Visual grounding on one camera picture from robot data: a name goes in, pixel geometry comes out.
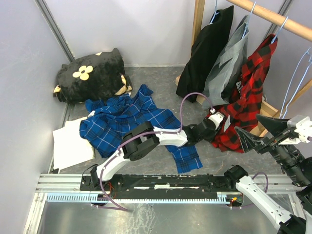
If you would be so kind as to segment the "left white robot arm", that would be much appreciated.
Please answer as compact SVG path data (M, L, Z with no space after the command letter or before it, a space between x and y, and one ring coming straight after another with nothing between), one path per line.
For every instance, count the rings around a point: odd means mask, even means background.
M194 146L204 139L214 138L220 123L210 118L200 124L190 124L181 129L161 129L147 121L123 136L117 150L103 164L91 171L91 185L97 190L107 187L114 174L130 161L147 156L157 146Z

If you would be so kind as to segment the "red black plaid shirt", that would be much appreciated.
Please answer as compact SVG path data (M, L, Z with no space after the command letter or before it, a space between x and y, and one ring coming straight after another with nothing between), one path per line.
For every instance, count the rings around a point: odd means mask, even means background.
M260 113L263 83L270 68L271 58L277 48L275 34L268 35L242 65L230 95L229 104L216 106L224 116L211 144L223 151L243 153L235 127L248 132L258 125L256 115Z

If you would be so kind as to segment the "light blue wire hanger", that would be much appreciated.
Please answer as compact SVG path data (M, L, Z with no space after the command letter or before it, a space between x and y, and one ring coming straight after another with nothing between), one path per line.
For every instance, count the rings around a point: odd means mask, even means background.
M273 39L271 40L271 44L273 44L273 43L276 41L278 35L280 34L281 30L283 29L284 25L286 24L288 18L289 18L289 17L287 16L287 17L285 18L285 20L283 21L283 23L281 24L281 26L279 27L279 29L277 30L275 36L274 36Z

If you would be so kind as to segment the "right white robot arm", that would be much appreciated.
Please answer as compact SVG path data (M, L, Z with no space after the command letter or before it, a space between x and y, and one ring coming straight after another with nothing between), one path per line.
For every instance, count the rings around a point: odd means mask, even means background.
M260 176L252 178L235 165L224 174L224 186L238 190L272 223L279 234L312 232L312 158L297 149L299 143L312 141L310 117L297 115L291 119L257 115L257 120L272 137L256 136L236 127L244 152L269 153L282 168L283 175L266 176L273 188L260 189Z

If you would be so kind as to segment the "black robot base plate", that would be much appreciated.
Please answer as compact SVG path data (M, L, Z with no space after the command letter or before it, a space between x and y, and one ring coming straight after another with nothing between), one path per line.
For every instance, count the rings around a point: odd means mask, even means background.
M122 175L102 183L116 199L215 199L217 194L240 192L225 176L203 175Z

